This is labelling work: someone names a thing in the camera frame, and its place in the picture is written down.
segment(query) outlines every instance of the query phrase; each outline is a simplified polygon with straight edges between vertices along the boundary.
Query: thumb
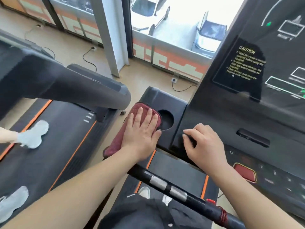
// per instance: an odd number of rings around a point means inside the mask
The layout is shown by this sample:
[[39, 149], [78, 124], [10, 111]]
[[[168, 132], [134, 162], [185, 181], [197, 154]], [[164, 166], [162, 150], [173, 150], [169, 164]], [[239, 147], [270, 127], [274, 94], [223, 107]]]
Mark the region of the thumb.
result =
[[155, 131], [154, 134], [152, 135], [152, 142], [156, 145], [162, 132], [160, 130]]
[[194, 147], [187, 135], [183, 134], [183, 144], [188, 157], [193, 153]]

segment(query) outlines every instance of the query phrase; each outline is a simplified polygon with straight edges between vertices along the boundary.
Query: display screen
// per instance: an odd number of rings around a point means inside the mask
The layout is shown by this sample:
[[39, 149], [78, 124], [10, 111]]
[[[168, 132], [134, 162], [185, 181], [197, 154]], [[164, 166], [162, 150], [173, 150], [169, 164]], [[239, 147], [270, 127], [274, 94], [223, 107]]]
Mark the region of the display screen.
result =
[[305, 120], [304, 6], [305, 0], [263, 0], [212, 82]]

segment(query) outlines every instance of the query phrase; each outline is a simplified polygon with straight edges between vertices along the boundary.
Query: red cord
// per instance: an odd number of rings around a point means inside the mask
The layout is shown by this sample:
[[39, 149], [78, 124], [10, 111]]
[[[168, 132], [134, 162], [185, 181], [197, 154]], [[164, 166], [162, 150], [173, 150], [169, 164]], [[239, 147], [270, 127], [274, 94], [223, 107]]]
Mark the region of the red cord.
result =
[[219, 206], [219, 208], [221, 209], [219, 226], [224, 227], [227, 224], [227, 221], [228, 221], [227, 212], [222, 207]]

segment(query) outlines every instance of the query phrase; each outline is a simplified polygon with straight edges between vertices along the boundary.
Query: car hood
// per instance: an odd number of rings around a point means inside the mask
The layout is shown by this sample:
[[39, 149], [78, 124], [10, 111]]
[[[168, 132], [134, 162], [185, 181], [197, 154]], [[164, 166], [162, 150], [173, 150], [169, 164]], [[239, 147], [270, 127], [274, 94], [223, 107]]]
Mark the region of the car hood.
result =
[[152, 18], [152, 16], [146, 17], [131, 11], [132, 26], [138, 29], [151, 26]]
[[217, 48], [219, 47], [221, 41], [215, 40], [213, 38], [207, 38], [204, 36], [200, 36], [203, 38], [203, 49], [215, 52]]

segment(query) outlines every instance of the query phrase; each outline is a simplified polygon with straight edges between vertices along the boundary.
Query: person's left hand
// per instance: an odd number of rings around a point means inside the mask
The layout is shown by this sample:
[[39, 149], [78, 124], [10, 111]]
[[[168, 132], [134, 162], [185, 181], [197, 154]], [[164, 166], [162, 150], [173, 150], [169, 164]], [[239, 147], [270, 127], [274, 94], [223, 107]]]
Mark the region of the person's left hand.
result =
[[155, 150], [161, 136], [160, 130], [153, 133], [158, 122], [158, 114], [152, 117], [153, 111], [149, 109], [142, 125], [140, 125], [142, 113], [143, 108], [139, 108], [134, 123], [134, 115], [132, 113], [129, 115], [122, 142], [122, 148], [127, 147], [134, 151], [139, 160], [146, 159]]

